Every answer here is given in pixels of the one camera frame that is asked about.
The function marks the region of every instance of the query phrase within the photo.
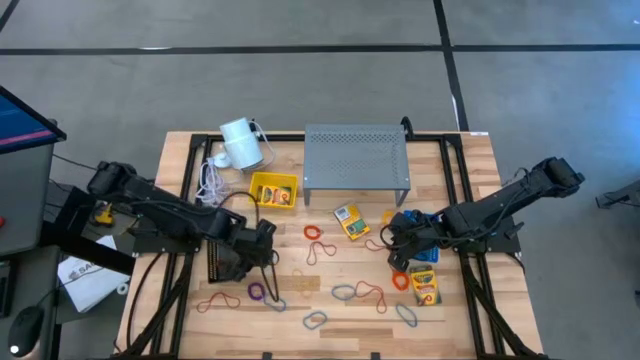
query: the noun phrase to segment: purple rubber band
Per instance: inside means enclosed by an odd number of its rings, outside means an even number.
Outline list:
[[[258,289],[260,289],[260,295],[253,295],[253,288],[257,287]],[[255,300],[255,301],[260,301],[262,300],[262,298],[264,298],[264,286],[261,283],[251,283],[249,284],[249,287],[247,288],[247,292],[249,293],[249,297],[251,298],[251,300]]]

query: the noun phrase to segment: gray perforated metal shelf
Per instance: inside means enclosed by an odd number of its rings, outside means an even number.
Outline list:
[[[400,206],[411,189],[402,125],[307,125],[304,203],[311,190],[395,190]]]

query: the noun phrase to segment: computer mouse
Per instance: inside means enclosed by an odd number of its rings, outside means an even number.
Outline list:
[[[22,309],[9,329],[9,352],[14,357],[29,354],[40,338],[44,310],[39,306]]]

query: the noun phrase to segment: black floor stripe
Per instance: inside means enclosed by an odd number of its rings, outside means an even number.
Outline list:
[[[453,45],[453,52],[640,51],[640,44]]]
[[[444,15],[444,7],[442,0],[433,0],[433,7],[438,20],[438,30],[440,31],[440,39],[442,41],[442,52],[444,54],[444,63],[447,68],[447,78],[449,79],[449,89],[455,100],[455,110],[458,118],[458,130],[469,131],[469,122],[467,121],[467,112],[464,109],[464,100],[462,100],[462,90],[460,89],[460,79],[458,79],[458,70],[456,62],[453,58],[451,48],[451,39],[449,38],[449,28],[447,28],[447,19]]]
[[[94,49],[0,49],[0,55],[215,55],[215,54],[322,54],[322,53],[412,53],[442,51],[440,45],[282,45],[211,46],[167,48],[94,48]]]
[[[4,13],[2,13],[2,17],[0,17],[0,32],[2,32],[2,29],[4,29],[4,26],[7,25],[7,22],[9,21],[11,14],[13,14],[13,10],[16,9],[16,6],[18,6],[19,2],[20,0],[11,0],[9,5],[5,9]]]

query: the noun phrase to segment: yellow box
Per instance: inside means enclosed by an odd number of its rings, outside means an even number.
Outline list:
[[[351,240],[355,240],[371,230],[358,211],[356,204],[347,204],[333,211],[342,229]]]
[[[436,305],[442,302],[436,272],[431,265],[414,267],[409,272],[418,306]]]
[[[262,207],[293,209],[298,193],[298,177],[291,174],[255,172],[251,176],[249,192],[258,199],[258,205]]]

